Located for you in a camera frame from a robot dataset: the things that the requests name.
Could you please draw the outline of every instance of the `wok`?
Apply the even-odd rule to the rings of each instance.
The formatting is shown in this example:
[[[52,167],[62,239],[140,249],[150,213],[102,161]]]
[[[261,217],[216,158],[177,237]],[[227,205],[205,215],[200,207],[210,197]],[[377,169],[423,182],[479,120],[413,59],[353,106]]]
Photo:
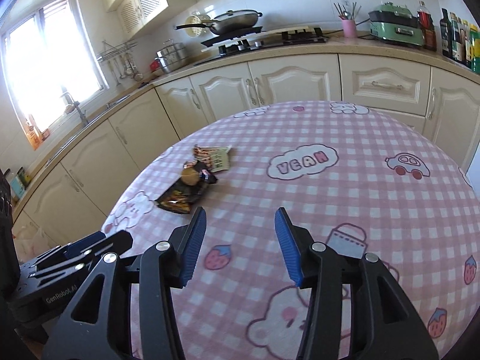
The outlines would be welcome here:
[[[202,22],[198,24],[183,24],[177,26],[176,30],[199,27],[208,28],[215,35],[225,35],[229,32],[253,27],[257,24],[258,18],[262,16],[262,12],[257,12],[253,9],[227,11],[212,20],[202,20]]]

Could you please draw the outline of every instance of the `cabinet handle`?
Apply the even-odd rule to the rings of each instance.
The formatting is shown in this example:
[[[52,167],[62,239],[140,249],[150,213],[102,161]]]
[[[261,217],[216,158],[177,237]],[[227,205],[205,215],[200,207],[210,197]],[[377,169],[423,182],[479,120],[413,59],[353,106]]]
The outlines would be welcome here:
[[[265,100],[262,97],[262,94],[260,93],[260,79],[258,77],[255,77],[255,80],[253,81],[255,83],[255,90],[257,91],[258,95],[258,101],[260,102],[261,105],[265,105]]]
[[[128,145],[127,139],[125,138],[125,135],[123,134],[122,130],[120,130],[120,127],[116,127],[115,130],[117,130],[117,134],[120,137],[120,139],[123,141],[123,143]]]
[[[379,86],[380,88],[386,88],[386,89],[398,89],[399,91],[403,90],[403,85],[381,84],[377,81],[372,81],[371,85]]]
[[[253,105],[258,105],[257,100],[251,95],[251,91],[250,91],[250,88],[251,88],[251,80],[250,80],[250,79],[246,79],[245,82],[246,82],[246,84],[247,84],[247,92],[248,92],[248,95],[250,96],[251,103],[252,103]]]
[[[198,99],[197,93],[193,89],[190,89],[190,93],[191,93],[191,100],[193,101],[193,104],[195,104],[198,109],[201,109],[200,100]]]
[[[67,179],[68,183],[71,185],[71,187],[77,191],[77,192],[80,192],[80,189],[77,187],[77,185],[75,184],[75,181],[74,179],[72,179],[69,175],[65,175],[65,178]]]
[[[70,169],[70,174],[71,174],[71,178],[80,186],[80,188],[83,188],[85,185],[83,185],[83,183],[80,181],[80,179],[78,178],[78,176],[74,173],[73,170]]]
[[[428,112],[427,118],[431,120],[432,117],[434,117],[434,111],[435,111],[435,88],[431,89],[431,110]]]

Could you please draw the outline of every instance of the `stainless steel pot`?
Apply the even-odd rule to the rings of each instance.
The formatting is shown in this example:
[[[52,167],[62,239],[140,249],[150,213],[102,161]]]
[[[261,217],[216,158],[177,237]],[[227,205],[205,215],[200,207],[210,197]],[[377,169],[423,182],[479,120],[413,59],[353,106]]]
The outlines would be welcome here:
[[[164,42],[167,44],[164,48],[157,52],[158,58],[155,58],[160,63],[161,69],[165,74],[176,71],[188,65],[187,49],[183,43],[172,43],[171,39]]]
[[[257,24],[258,18],[262,16],[262,12],[257,12],[253,9],[227,11],[222,15],[216,16],[212,20],[203,20],[199,24],[184,24],[177,26],[176,30],[195,27],[209,28],[215,35],[224,35],[243,28],[253,27]]]

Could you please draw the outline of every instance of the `kitchen sink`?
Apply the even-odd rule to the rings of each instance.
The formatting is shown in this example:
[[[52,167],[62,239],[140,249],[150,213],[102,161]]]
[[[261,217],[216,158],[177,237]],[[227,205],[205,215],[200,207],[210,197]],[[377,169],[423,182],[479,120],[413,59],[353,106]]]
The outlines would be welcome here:
[[[95,119],[92,119],[85,127],[83,127],[80,131],[76,132],[74,135],[72,135],[63,145],[58,149],[58,151],[49,158],[49,160],[46,162],[45,167],[47,167],[57,156],[62,152],[63,149],[65,149],[79,134],[81,134],[86,128],[88,128],[92,123],[94,123],[96,120],[98,120],[99,117],[102,117],[102,115],[105,114],[109,109],[114,107],[117,104],[120,104],[122,101],[128,99],[130,95],[123,96],[121,99],[118,99],[114,101],[113,103],[108,103],[105,105],[104,111],[98,115]]]

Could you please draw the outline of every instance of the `gas stove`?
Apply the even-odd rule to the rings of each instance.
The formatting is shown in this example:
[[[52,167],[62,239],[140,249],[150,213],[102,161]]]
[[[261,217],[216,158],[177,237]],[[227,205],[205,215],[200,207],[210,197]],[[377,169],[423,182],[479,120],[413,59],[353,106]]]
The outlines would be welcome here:
[[[236,56],[267,48],[291,46],[296,44],[325,43],[327,38],[323,36],[320,27],[293,27],[281,28],[273,31],[261,31],[261,27],[242,30],[240,34],[228,34],[217,36],[202,42],[207,46],[203,52],[218,49],[218,54],[197,62],[195,66],[217,59]]]

